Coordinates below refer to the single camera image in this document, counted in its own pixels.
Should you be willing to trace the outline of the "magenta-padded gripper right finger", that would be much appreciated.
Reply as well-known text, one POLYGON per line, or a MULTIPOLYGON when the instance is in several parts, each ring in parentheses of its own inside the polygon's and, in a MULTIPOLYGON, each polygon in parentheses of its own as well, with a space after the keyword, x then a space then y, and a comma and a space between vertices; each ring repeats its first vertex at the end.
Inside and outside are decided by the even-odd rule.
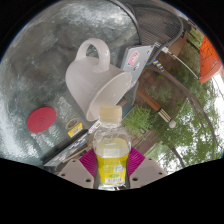
POLYGON ((127 174, 131 189, 140 188, 166 176, 153 158, 144 157, 132 148, 127 162, 127 174))

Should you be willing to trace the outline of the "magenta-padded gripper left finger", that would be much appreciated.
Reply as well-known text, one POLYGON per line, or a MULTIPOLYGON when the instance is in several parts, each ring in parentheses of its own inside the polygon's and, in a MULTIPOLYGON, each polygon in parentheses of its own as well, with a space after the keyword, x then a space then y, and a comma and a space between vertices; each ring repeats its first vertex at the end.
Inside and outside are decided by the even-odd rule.
POLYGON ((81 187, 92 189, 96 174, 97 159, 94 150, 91 149, 80 159, 71 159, 58 176, 81 187))

